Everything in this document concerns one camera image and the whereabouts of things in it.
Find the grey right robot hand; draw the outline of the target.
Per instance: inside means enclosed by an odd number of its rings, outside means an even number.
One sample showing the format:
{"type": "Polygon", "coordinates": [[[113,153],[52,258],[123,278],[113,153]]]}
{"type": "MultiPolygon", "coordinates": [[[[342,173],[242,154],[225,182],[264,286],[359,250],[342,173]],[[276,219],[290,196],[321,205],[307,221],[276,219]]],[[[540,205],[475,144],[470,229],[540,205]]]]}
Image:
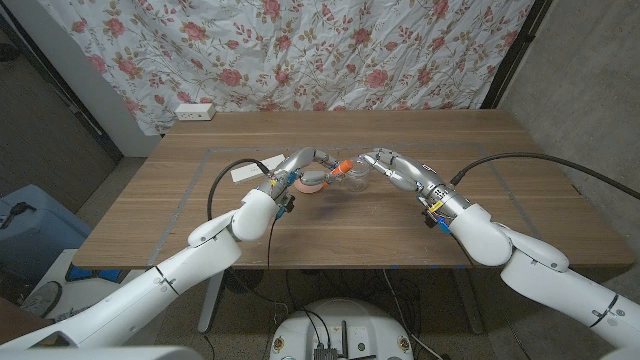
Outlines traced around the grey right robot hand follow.
{"type": "Polygon", "coordinates": [[[471,206],[431,167],[396,151],[376,148],[358,158],[383,174],[396,188],[415,193],[425,213],[433,220],[453,220],[471,206]]]}

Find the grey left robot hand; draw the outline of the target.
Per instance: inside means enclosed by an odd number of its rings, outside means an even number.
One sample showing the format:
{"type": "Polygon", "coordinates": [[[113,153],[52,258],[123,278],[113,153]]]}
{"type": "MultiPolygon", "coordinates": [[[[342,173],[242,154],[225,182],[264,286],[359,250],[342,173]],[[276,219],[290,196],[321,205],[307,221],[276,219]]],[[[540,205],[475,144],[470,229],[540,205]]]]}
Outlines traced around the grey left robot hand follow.
{"type": "Polygon", "coordinates": [[[258,190],[271,199],[279,199],[287,189],[299,180],[305,186],[331,184],[337,178],[333,171],[340,162],[326,152],[313,147],[305,147],[287,157],[268,175],[267,179],[258,186],[258,190]],[[311,163],[318,163],[328,169],[323,171],[304,171],[311,163]]]}

